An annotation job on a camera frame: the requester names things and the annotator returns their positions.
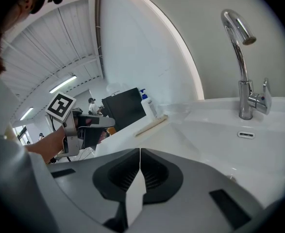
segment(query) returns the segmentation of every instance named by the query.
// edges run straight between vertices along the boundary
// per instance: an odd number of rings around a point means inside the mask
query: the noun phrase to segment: faucet
[[[263,93],[254,93],[252,90],[252,81],[248,79],[244,55],[237,40],[237,36],[239,36],[242,43],[247,46],[254,43],[256,38],[244,18],[235,11],[229,9],[223,10],[221,12],[221,20],[225,31],[231,40],[239,65],[241,77],[238,82],[239,117],[244,120],[250,120],[252,118],[252,108],[268,115],[272,104],[268,78],[264,79]]]

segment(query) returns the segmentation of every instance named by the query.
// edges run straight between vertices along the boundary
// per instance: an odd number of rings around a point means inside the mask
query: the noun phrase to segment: fluorescent light
[[[25,117],[27,116],[27,114],[29,114],[29,112],[33,110],[33,107],[30,107],[30,109],[25,113],[25,115],[22,116],[22,118],[20,119],[20,121],[22,121],[23,119],[25,119]]]
[[[67,79],[66,81],[62,82],[61,84],[59,84],[58,86],[56,86],[53,90],[50,90],[50,93],[54,93],[55,91],[57,91],[59,88],[63,87],[65,84],[69,83],[70,81],[76,79],[76,76],[72,76],[70,79]]]

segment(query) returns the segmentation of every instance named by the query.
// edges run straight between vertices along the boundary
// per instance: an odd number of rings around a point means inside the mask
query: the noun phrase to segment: faucet base
[[[252,81],[239,81],[239,117],[244,120],[252,118],[252,108],[248,104],[248,97],[252,93]]]

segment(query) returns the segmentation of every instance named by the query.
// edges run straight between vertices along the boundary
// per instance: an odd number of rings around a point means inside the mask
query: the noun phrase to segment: faucet handle
[[[260,93],[257,97],[256,109],[265,115],[269,114],[272,106],[272,96],[270,95],[270,87],[268,78],[264,79],[263,82],[263,94]]]
[[[269,114],[270,108],[272,106],[272,96],[270,95],[268,78],[264,79],[263,93],[252,93],[248,97],[248,104],[265,115]]]

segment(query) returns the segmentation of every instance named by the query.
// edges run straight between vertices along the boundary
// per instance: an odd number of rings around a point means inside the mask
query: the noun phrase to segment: white sink
[[[206,163],[233,176],[266,207],[285,195],[285,98],[273,98],[269,115],[254,111],[248,121],[238,117],[238,106],[239,99],[195,102],[184,120],[171,120],[137,146]]]

